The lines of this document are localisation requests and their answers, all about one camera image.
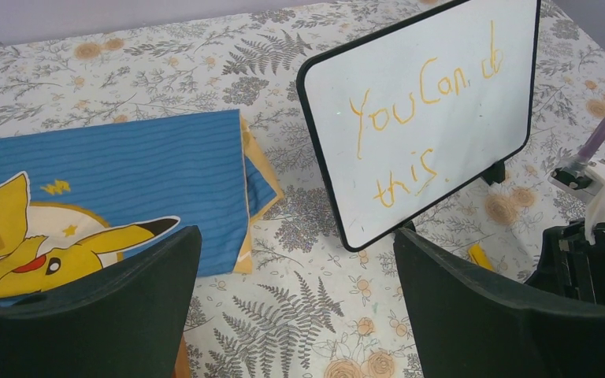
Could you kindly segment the black framed whiteboard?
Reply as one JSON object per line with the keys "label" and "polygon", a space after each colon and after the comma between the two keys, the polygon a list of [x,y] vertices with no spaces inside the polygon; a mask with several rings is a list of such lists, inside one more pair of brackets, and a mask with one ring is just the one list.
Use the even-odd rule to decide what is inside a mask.
{"label": "black framed whiteboard", "polygon": [[345,249],[528,141],[541,4],[450,1],[305,61],[296,86]]}

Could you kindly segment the yellow marker cap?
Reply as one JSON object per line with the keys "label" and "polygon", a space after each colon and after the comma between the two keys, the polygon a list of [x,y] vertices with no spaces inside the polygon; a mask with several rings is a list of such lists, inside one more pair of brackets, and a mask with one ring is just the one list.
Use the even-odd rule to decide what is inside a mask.
{"label": "yellow marker cap", "polygon": [[470,260],[474,264],[476,264],[484,269],[487,269],[491,272],[495,272],[495,269],[492,266],[492,263],[490,262],[487,254],[484,252],[484,250],[480,244],[477,243],[477,244],[472,245],[468,249],[467,254],[470,257]]}

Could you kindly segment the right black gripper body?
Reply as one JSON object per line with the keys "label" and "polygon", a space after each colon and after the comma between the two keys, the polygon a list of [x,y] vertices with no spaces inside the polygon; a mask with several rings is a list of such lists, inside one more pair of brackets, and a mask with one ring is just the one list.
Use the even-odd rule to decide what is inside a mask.
{"label": "right black gripper body", "polygon": [[565,298],[605,306],[605,223],[585,238],[583,220],[543,232],[540,260],[526,284]]}

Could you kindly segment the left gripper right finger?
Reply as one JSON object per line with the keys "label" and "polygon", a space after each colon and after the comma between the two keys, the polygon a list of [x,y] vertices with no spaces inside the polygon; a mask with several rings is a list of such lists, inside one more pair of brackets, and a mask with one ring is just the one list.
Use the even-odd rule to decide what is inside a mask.
{"label": "left gripper right finger", "polygon": [[605,377],[605,306],[463,260],[416,232],[394,253],[427,377]]}

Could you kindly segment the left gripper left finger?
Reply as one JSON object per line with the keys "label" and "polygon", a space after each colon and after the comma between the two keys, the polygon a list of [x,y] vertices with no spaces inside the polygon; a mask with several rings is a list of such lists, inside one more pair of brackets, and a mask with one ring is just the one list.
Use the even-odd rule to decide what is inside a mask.
{"label": "left gripper left finger", "polygon": [[0,306],[0,377],[171,377],[199,267],[195,226]]}

